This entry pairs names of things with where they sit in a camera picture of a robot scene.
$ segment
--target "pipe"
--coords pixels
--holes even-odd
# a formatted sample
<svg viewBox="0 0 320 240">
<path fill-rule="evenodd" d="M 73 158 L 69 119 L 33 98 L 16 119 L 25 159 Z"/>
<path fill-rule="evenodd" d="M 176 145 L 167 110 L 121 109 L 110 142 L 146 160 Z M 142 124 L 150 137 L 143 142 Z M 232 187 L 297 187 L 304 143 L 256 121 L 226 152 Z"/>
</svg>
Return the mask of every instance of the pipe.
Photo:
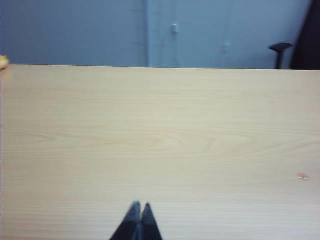
<svg viewBox="0 0 320 240">
<path fill-rule="evenodd" d="M 150 12 L 150 0 L 145 0 L 145 60 L 148 68 L 151 67 L 152 63 Z"/>
</svg>

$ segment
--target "small red speck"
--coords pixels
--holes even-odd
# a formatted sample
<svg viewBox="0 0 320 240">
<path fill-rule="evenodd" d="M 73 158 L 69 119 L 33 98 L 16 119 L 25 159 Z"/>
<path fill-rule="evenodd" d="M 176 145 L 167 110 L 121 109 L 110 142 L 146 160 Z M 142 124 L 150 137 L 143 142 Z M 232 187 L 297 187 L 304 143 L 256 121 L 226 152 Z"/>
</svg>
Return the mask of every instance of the small red speck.
<svg viewBox="0 0 320 240">
<path fill-rule="evenodd" d="M 298 174 L 299 179 L 307 180 L 309 179 L 308 175 L 305 173 L 299 173 Z"/>
</svg>

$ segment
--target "wood grain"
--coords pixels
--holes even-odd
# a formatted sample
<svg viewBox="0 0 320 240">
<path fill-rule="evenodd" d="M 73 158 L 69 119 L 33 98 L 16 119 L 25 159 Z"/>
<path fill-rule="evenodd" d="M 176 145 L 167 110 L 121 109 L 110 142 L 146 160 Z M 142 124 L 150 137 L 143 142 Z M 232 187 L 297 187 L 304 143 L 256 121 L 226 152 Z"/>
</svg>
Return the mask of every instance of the wood grain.
<svg viewBox="0 0 320 240">
<path fill-rule="evenodd" d="M 319 71 L 1 77 L 3 240 L 106 240 L 134 200 L 165 240 L 320 239 Z"/>
</svg>

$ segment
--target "black chair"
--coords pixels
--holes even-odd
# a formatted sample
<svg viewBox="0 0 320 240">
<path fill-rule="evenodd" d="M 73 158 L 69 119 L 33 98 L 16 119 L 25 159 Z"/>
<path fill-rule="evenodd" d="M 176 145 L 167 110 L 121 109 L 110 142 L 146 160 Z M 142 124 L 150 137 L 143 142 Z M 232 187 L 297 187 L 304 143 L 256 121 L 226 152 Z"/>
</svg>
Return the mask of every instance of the black chair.
<svg viewBox="0 0 320 240">
<path fill-rule="evenodd" d="M 281 69 L 283 55 L 290 43 L 282 42 L 269 47 L 277 53 L 274 69 Z M 320 70 L 320 0 L 313 0 L 303 29 L 297 41 L 290 68 L 293 70 Z"/>
</svg>

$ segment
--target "blue wall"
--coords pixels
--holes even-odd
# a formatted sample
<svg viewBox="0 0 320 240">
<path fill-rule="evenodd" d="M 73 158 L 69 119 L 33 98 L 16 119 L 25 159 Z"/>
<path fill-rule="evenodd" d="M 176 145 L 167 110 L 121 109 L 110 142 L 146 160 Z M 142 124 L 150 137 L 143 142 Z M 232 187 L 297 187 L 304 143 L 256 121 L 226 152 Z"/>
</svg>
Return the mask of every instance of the blue wall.
<svg viewBox="0 0 320 240">
<path fill-rule="evenodd" d="M 1 54 L 14 64 L 145 65 L 142 0 L 1 0 Z"/>
<path fill-rule="evenodd" d="M 311 0 L 150 3 L 152 67 L 272 69 L 268 47 L 297 41 Z M 14 64 L 143 67 L 145 0 L 1 0 L 1 54 Z"/>
<path fill-rule="evenodd" d="M 295 44 L 311 0 L 161 0 L 153 9 L 157 67 L 273 69 L 268 47 Z M 180 32 L 171 32 L 178 23 Z M 289 67 L 293 48 L 286 51 Z"/>
</svg>

